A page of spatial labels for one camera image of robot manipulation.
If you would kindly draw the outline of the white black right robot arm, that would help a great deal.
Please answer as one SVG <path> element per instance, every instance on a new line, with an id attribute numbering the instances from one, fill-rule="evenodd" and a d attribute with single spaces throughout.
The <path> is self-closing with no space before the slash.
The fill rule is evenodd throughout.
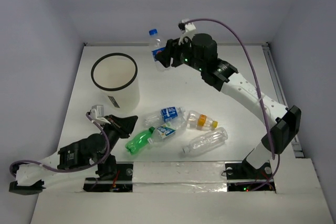
<path id="1" fill-rule="evenodd" d="M 281 154 L 299 132 L 301 110 L 259 95 L 237 68 L 218 57 L 217 42 L 209 34 L 186 37 L 182 43 L 170 39 L 155 58 L 165 68 L 185 64 L 199 71 L 205 83 L 239 102 L 269 127 L 270 135 L 265 135 L 241 163 L 246 177 L 258 175 L 272 154 Z"/>

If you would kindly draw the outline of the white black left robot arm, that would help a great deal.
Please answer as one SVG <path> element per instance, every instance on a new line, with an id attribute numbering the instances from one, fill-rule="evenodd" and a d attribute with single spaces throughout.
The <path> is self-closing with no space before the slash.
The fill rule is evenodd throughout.
<path id="1" fill-rule="evenodd" d="M 13 162 L 9 170 L 15 180 L 10 183 L 9 192 L 36 195 L 81 179 L 86 192 L 131 192 L 133 164 L 118 163 L 111 151 L 118 140 L 131 136 L 138 116 L 94 118 L 88 112 L 86 117 L 99 133 L 66 145 L 40 161 Z"/>

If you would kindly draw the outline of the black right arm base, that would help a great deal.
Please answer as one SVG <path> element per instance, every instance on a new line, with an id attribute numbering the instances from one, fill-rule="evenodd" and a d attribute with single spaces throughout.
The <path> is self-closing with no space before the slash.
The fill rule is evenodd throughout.
<path id="1" fill-rule="evenodd" d="M 247 168 L 238 162 L 226 163 L 221 176 L 226 178 L 229 192 L 276 191 L 269 162 L 259 169 Z"/>

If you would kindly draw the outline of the blue-label bottle white cap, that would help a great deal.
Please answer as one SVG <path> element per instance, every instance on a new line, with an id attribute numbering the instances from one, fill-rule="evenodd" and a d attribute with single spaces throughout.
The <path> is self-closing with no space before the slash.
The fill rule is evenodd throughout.
<path id="1" fill-rule="evenodd" d="M 158 127 L 168 121 L 178 117 L 183 117 L 185 108 L 180 106 L 171 106 L 147 114 L 144 117 L 144 127 Z"/>

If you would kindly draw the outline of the small Pepsi-label bottle blue cap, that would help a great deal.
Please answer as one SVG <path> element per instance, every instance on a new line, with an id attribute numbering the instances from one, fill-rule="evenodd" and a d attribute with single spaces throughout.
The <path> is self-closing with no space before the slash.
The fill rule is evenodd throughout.
<path id="1" fill-rule="evenodd" d="M 149 47 L 150 47 L 150 51 L 151 51 L 155 66 L 158 71 L 163 72 L 165 71 L 165 68 L 156 59 L 156 55 L 165 49 L 166 40 L 161 35 L 158 34 L 157 29 L 151 29 L 149 31 L 149 35 L 150 35 Z"/>

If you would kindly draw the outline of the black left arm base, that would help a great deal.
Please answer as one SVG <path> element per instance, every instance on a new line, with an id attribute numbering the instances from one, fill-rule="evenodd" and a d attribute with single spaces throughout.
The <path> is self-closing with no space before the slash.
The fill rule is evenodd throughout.
<path id="1" fill-rule="evenodd" d="M 86 178 L 83 190 L 89 193 L 133 192 L 133 163 L 117 163 L 111 175 Z"/>

